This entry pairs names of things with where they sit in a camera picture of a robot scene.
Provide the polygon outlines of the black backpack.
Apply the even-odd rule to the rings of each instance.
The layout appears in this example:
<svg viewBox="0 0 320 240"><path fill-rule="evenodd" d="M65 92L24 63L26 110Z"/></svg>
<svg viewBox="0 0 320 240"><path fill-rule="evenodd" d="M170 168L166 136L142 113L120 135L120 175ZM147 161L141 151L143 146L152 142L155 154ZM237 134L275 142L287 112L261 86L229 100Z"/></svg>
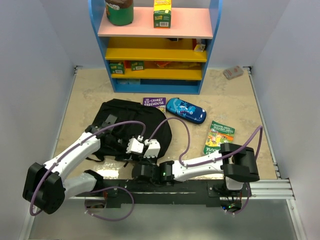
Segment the black backpack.
<svg viewBox="0 0 320 240"><path fill-rule="evenodd" d="M160 144L158 157L149 160L150 163L156 163L159 158L162 158L166 154L172 140L172 131L168 122L163 123L157 132L153 134L158 125L165 119L165 114L155 107L144 106L139 102L114 98L102 103L92 124L88 126L85 131L98 131L108 125L126 121L142 122L146 126L143 139L156 139ZM128 145L129 140L141 134L142 131L142 125L132 123L116 126L107 130L101 136L100 149L93 153L97 158L95 162L103 162L105 157L108 157L104 156L104 138L107 135L113 135L117 139L122 139L126 141L126 145ZM132 158L131 161L139 162L143 159L142 156L136 154L130 155Z"/></svg>

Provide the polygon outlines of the purple 52-storey treehouse book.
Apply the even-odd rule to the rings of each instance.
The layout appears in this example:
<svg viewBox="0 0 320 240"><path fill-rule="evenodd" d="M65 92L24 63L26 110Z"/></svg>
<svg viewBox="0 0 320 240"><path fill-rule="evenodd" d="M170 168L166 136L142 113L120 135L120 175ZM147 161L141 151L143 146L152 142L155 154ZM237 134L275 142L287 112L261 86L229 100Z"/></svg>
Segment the purple 52-storey treehouse book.
<svg viewBox="0 0 320 240"><path fill-rule="evenodd" d="M144 97L142 104L147 107L154 107L161 112L166 112L167 99L165 97Z"/></svg>

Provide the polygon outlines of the green 104-storey treehouse book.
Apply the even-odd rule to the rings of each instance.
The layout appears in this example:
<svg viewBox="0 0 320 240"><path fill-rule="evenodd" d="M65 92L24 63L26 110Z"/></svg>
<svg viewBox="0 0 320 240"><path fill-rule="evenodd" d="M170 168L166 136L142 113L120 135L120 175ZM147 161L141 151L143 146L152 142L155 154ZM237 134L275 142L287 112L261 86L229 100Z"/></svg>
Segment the green 104-storey treehouse book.
<svg viewBox="0 0 320 240"><path fill-rule="evenodd" d="M233 127L212 121L205 141L203 153L205 155L214 153L221 149L221 144L232 143L235 129Z"/></svg>

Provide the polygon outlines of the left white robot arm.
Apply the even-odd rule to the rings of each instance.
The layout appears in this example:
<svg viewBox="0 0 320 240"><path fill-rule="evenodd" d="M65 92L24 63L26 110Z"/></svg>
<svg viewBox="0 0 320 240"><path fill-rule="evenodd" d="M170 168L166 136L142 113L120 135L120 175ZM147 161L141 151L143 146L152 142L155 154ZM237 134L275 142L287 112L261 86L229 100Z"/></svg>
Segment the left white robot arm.
<svg viewBox="0 0 320 240"><path fill-rule="evenodd" d="M100 175L95 172L85 172L74 179L67 177L85 158L101 148L101 139L110 129L129 124L139 122L123 121L101 129L93 127L83 132L58 156L43 164L32 164L27 171L22 193L22 197L30 203L29 214L33 217L41 212L52 214L65 199L81 193L99 196L104 190L104 184L98 180Z"/></svg>

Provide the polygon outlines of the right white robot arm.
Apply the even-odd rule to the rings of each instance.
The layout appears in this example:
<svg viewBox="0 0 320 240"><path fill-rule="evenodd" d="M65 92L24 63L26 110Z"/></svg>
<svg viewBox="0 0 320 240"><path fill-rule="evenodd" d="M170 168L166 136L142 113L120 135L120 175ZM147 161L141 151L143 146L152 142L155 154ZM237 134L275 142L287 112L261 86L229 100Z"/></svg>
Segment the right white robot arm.
<svg viewBox="0 0 320 240"><path fill-rule="evenodd" d="M160 165L138 164L131 173L133 180L155 185L186 182L192 178L210 174L222 174L223 192L235 196L244 183L260 180L255 151L251 147L223 143L220 150L180 163L166 161Z"/></svg>

